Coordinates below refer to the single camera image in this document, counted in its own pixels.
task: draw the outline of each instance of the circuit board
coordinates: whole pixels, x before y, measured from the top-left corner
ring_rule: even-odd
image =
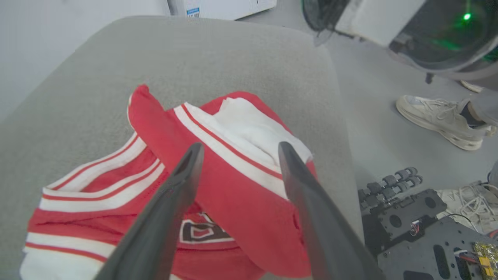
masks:
[[[498,280],[498,246],[482,242],[474,243],[474,251],[481,263],[484,280]]]

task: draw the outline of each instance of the folded clothing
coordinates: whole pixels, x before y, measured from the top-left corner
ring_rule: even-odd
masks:
[[[142,85],[128,119],[135,133],[121,149],[43,188],[28,225],[23,279],[92,279],[195,142],[204,144],[204,163],[171,279],[311,274],[278,143],[291,143],[315,173],[312,155],[257,96],[235,92],[165,111]]]

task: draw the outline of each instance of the shoe sole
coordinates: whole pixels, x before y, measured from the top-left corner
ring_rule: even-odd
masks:
[[[428,130],[432,130],[432,131],[436,131],[436,132],[439,132],[439,134],[441,134],[444,138],[446,138],[446,140],[448,140],[449,142],[451,142],[451,144],[459,147],[460,149],[462,150],[478,150],[482,144],[483,144],[483,141],[480,140],[480,141],[470,141],[470,140],[465,140],[465,139],[462,139],[448,131],[445,131],[445,130],[442,130],[440,129],[439,127],[427,122],[427,121],[424,121],[424,120],[421,120],[419,118],[416,118],[414,116],[412,116],[409,112],[405,111],[401,105],[400,105],[400,99],[398,99],[396,101],[396,109],[398,110],[398,112],[403,116],[405,117],[407,120],[411,121],[412,123],[420,126],[421,128],[425,128],[425,129],[428,129]]]

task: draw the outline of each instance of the pant leg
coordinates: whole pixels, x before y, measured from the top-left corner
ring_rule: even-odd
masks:
[[[498,92],[484,89],[471,102],[479,118],[487,124],[498,126]]]

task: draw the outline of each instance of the red stripe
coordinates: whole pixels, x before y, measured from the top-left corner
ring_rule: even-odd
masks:
[[[238,150],[236,150],[235,148],[233,148],[232,146],[230,146],[228,143],[226,143],[225,141],[223,141],[221,138],[219,138],[218,136],[216,136],[214,133],[212,133],[209,129],[205,128],[202,124],[200,124],[196,119],[194,119],[194,117],[190,114],[190,112],[187,110],[187,107],[185,106],[185,104],[182,104],[182,108],[183,110],[185,111],[185,113],[187,114],[187,116],[190,118],[190,120],[195,123],[197,126],[199,126],[202,130],[204,130],[204,132],[206,132],[207,134],[209,134],[211,137],[213,137],[214,139],[216,139],[218,142],[220,142],[221,144],[223,144],[223,146],[225,146],[227,149],[229,149],[230,151],[232,151],[234,154],[236,154],[238,157],[242,158],[243,160],[247,161],[248,163],[252,164],[254,167],[260,169],[261,171],[265,172],[265,173],[268,173],[274,177],[277,177],[279,179],[282,179],[282,175],[279,174],[278,172],[275,172],[259,163],[257,163],[256,161],[248,158],[247,156],[243,155],[242,153],[240,153]]]
[[[120,188],[118,189],[115,189],[114,191],[106,194],[106,195],[103,195],[103,196],[100,196],[100,197],[65,197],[65,196],[52,196],[52,195],[48,195],[48,194],[43,194],[42,197],[45,198],[45,199],[50,199],[50,200],[66,200],[66,201],[96,201],[96,200],[103,200],[103,199],[106,199],[106,198],[109,198],[109,197],[112,197],[112,196],[115,196],[116,194],[120,193],[122,190],[126,189],[127,187],[139,182],[139,181],[142,181],[144,180],[145,178],[147,178],[149,175],[151,175],[159,166],[161,165],[161,163],[158,163],[151,171],[149,171],[147,174],[144,174],[143,176],[133,180],[133,181],[130,181],[126,184],[124,184],[123,186],[121,186]]]
[[[26,247],[41,249],[41,250],[58,251],[58,252],[69,253],[69,254],[73,254],[73,255],[79,255],[79,256],[91,258],[91,259],[94,259],[97,261],[101,261],[103,263],[105,263],[107,260],[107,258],[102,257],[101,255],[97,255],[94,253],[85,252],[85,251],[81,251],[81,250],[76,250],[76,249],[61,248],[61,247],[54,247],[54,246],[47,246],[47,245],[39,245],[39,244],[30,243],[30,242],[26,242]]]
[[[58,189],[62,188],[63,186],[65,186],[67,183],[69,183],[69,182],[70,182],[72,179],[74,179],[76,176],[78,176],[78,175],[80,175],[81,173],[83,173],[84,171],[86,171],[88,168],[93,167],[93,166],[95,166],[95,165],[97,165],[97,164],[100,164],[100,163],[102,163],[102,162],[105,162],[105,161],[111,160],[111,159],[113,159],[113,158],[115,158],[115,157],[119,156],[120,154],[124,153],[127,149],[129,149],[129,148],[133,145],[133,143],[135,143],[135,142],[136,142],[136,140],[137,140],[137,139],[138,139],[138,136],[136,136],[136,137],[135,137],[135,139],[133,139],[133,141],[132,141],[132,142],[131,142],[128,146],[126,146],[126,148],[124,148],[124,150],[120,151],[119,153],[117,153],[117,154],[115,154],[115,155],[113,155],[113,156],[111,156],[111,157],[109,157],[109,158],[106,158],[106,159],[104,159],[104,160],[101,160],[101,161],[98,161],[98,162],[95,162],[95,163],[92,163],[92,164],[88,165],[87,167],[85,167],[85,168],[81,169],[81,170],[80,170],[80,171],[78,171],[76,174],[74,174],[73,176],[71,176],[71,177],[69,177],[67,180],[65,180],[63,183],[61,183],[60,185],[58,185],[58,186],[56,186],[56,187],[54,187],[54,188],[52,188],[52,189],[53,189],[53,190],[58,190]]]

